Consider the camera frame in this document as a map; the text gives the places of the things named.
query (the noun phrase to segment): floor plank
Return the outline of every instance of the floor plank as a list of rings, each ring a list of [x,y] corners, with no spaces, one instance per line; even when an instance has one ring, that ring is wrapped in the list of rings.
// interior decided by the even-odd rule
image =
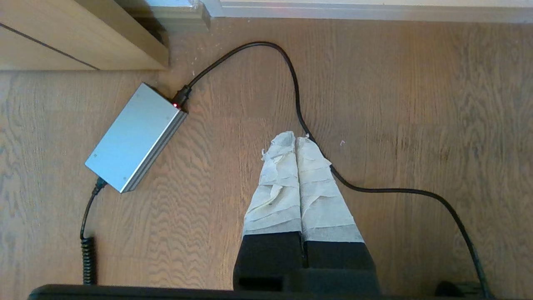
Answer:
[[[346,179],[441,194],[493,292],[533,297],[532,25],[216,19],[210,33],[170,36],[168,72],[0,73],[0,298],[81,282],[77,232],[95,180],[83,163],[140,82],[172,96],[254,40],[293,60],[304,117]],[[272,49],[213,70],[188,109],[137,190],[106,188],[95,203],[88,230],[103,285],[230,289],[261,149],[279,132],[302,134]],[[430,295],[440,280],[475,279],[440,204],[341,191],[385,293]]]

